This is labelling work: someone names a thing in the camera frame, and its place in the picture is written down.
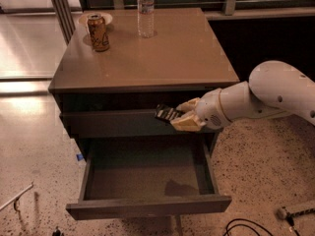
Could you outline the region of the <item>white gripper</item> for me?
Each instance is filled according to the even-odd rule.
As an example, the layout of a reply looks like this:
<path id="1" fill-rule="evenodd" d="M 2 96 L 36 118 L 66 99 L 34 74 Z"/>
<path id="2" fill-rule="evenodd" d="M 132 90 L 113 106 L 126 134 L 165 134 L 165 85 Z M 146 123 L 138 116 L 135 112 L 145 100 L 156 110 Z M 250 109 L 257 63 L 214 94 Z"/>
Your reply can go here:
<path id="1" fill-rule="evenodd" d="M 184 112 L 170 121 L 176 131 L 199 132 L 204 126 L 218 130 L 230 124 L 221 108 L 221 89 L 209 91 L 201 98 L 195 97 L 179 104 L 176 109 Z"/>

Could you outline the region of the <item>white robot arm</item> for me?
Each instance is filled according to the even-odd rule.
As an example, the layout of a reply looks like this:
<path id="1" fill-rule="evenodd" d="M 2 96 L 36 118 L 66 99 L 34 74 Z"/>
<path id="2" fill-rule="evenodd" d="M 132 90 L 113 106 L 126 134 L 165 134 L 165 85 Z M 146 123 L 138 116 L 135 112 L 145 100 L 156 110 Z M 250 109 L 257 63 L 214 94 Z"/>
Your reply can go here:
<path id="1" fill-rule="evenodd" d="M 171 121 L 177 131 L 218 130 L 243 118 L 279 118 L 295 114 L 315 124 L 315 82 L 293 66 L 267 61 L 249 79 L 217 88 L 177 106 L 183 113 Z"/>

